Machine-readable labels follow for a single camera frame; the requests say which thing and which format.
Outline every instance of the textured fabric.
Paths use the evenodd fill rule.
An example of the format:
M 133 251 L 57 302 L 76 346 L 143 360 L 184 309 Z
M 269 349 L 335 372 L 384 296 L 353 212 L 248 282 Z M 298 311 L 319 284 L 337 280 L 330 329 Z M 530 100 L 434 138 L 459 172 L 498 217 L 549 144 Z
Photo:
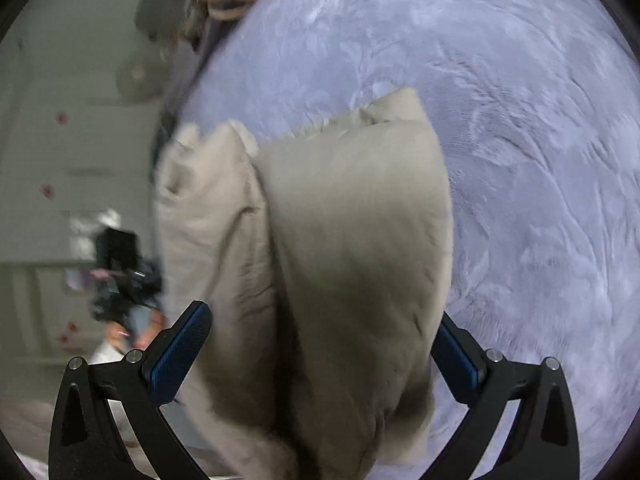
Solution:
M 598 0 L 258 0 L 183 117 L 265 143 L 402 86 L 449 170 L 447 311 L 508 358 L 558 356 L 593 478 L 640 406 L 640 72 Z M 372 479 L 419 478 L 453 434 L 465 407 L 434 393 L 423 462 Z
M 0 427 L 9 444 L 34 460 L 49 459 L 53 406 L 31 399 L 0 397 Z
M 302 354 L 294 418 L 321 478 L 363 479 L 376 458 L 410 454 L 430 420 L 449 181 L 409 89 L 304 136 L 258 156 Z
M 162 155 L 158 227 L 170 323 L 193 300 L 213 312 L 180 388 L 194 426 L 248 480 L 286 480 L 296 460 L 274 425 L 275 303 L 266 206 L 237 123 L 187 126 Z

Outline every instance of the person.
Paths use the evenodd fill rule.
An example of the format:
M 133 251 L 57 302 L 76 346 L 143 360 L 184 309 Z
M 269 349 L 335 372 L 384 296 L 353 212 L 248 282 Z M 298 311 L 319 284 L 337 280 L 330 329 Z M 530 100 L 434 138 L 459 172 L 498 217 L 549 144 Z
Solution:
M 92 275 L 96 280 L 106 281 L 110 279 L 114 274 L 112 270 L 106 269 L 93 269 Z M 142 330 L 138 337 L 134 340 L 132 347 L 145 350 L 153 339 L 166 327 L 166 316 L 158 308 L 151 308 L 151 313 L 148 318 L 148 326 Z M 127 338 L 129 332 L 120 323 L 115 321 L 108 321 L 104 330 L 104 340 L 111 346 L 113 346 L 121 354 L 126 354 L 131 348 Z

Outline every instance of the white wall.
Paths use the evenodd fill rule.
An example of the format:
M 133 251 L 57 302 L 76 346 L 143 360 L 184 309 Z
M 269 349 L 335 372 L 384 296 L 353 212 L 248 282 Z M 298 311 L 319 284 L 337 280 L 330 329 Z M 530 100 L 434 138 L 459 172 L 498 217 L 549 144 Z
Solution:
M 23 35 L 14 23 L 0 43 L 0 160 L 31 79 Z
M 12 270 L 8 266 L 0 265 L 0 366 L 12 356 L 24 353 L 22 337 L 15 329 L 17 324 Z
M 138 1 L 30 0 L 0 44 L 0 263 L 71 259 L 69 213 L 107 208 L 148 248 L 159 104 L 92 105 L 118 99 L 116 70 L 148 46 Z
M 146 44 L 133 19 L 139 0 L 30 0 L 19 19 L 36 78 L 116 70 Z
M 88 307 L 94 292 L 71 291 L 65 284 L 64 269 L 59 267 L 36 269 L 36 280 L 43 327 L 50 347 L 54 351 L 62 350 L 66 353 L 72 349 L 78 349 L 74 353 L 79 354 L 92 352 L 104 332 L 104 325 L 92 319 L 89 314 Z M 76 325 L 78 331 L 69 332 L 66 328 L 68 323 Z M 64 343 L 58 339 L 63 334 L 69 338 Z

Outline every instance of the pillow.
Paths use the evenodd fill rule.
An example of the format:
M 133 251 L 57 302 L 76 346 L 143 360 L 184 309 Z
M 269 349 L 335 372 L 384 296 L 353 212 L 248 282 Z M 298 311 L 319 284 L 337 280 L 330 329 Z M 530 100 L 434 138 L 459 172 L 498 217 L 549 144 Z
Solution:
M 411 89 L 270 144 L 257 167 L 301 365 L 292 410 L 322 478 L 363 479 L 421 446 L 452 214 Z
M 282 480 L 296 476 L 296 459 L 272 435 L 276 312 L 256 151 L 240 123 L 204 138 L 183 127 L 162 156 L 156 208 L 170 322 L 193 300 L 213 312 L 178 398 L 228 466 L 249 480 Z

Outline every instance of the person's hand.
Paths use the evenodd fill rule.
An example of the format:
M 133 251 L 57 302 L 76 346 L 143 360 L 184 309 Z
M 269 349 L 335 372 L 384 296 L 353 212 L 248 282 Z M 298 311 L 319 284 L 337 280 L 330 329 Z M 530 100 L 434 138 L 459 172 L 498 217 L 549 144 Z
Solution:
M 159 310 L 152 310 L 149 319 L 149 327 L 136 339 L 134 348 L 140 348 L 146 350 L 154 338 L 164 328 L 164 315 Z
M 104 339 L 118 352 L 120 352 L 121 354 L 126 354 L 126 338 L 128 335 L 129 332 L 127 332 L 127 330 L 122 325 L 114 321 L 110 321 L 107 323 Z

